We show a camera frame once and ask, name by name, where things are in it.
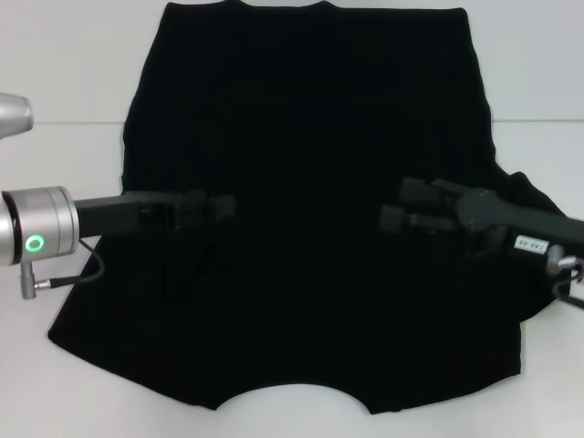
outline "white label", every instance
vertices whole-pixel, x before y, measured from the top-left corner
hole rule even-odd
[[[548,246],[548,241],[534,239],[533,237],[527,237],[526,235],[518,235],[517,240],[515,241],[515,248],[542,255],[546,253]]]

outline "black t-shirt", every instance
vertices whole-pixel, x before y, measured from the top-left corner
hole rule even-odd
[[[170,4],[124,141],[125,191],[232,194],[237,216],[101,239],[62,348],[208,408],[314,383],[398,411],[520,372],[544,272],[379,231],[404,176],[558,211],[495,162],[463,9]]]

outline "white table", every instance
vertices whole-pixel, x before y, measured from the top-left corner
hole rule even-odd
[[[31,98],[37,120],[32,132],[0,142],[3,190],[59,184],[76,198],[119,192],[121,123],[164,3],[0,3],[0,90]],[[253,4],[301,3],[255,0]],[[525,172],[567,214],[584,219],[582,3],[346,0],[336,4],[465,7],[497,120],[499,162],[508,172]],[[79,250],[67,258],[38,263],[36,271],[39,276],[71,275],[86,258]],[[453,401],[371,416],[346,394],[306,385],[243,394],[217,412],[170,400],[89,365],[47,340],[47,330],[66,295],[67,290],[56,290],[35,301],[22,301],[17,268],[0,268],[3,438],[572,438],[584,434],[584,339],[580,336],[584,313],[561,304],[524,325],[521,376]]]

